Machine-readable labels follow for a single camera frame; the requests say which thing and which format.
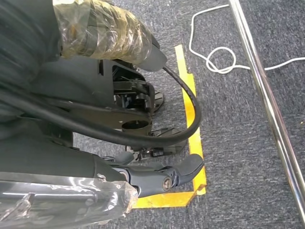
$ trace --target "screw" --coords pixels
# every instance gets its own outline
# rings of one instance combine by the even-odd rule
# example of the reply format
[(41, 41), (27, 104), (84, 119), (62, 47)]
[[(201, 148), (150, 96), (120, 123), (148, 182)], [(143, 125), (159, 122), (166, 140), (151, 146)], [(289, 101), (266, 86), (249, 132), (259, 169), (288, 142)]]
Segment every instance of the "screw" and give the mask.
[(170, 188), (172, 187), (172, 179), (170, 179), (169, 177), (166, 177), (164, 179), (164, 181), (163, 182), (163, 189), (164, 191), (169, 191)]

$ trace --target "clear plastic bag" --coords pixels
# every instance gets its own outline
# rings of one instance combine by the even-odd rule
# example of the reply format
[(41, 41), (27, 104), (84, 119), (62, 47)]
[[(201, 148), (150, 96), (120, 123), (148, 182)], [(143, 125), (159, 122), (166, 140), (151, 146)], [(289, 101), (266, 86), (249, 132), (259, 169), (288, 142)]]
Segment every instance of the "clear plastic bag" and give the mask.
[(53, 0), (63, 57), (120, 59), (139, 64), (151, 52), (151, 34), (133, 14), (107, 0)]
[(1, 229), (105, 224), (129, 213), (138, 199), (127, 182), (105, 178), (0, 172), (0, 187)]

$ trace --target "shiny metal rod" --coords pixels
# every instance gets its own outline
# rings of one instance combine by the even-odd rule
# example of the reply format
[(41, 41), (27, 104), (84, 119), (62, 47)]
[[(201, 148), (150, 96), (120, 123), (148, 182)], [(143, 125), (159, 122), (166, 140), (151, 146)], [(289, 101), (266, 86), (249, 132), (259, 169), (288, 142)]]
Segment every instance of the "shiny metal rod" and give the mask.
[(229, 0), (243, 50), (261, 97), (279, 155), (305, 228), (305, 182), (288, 138), (286, 127), (262, 66), (239, 0)]

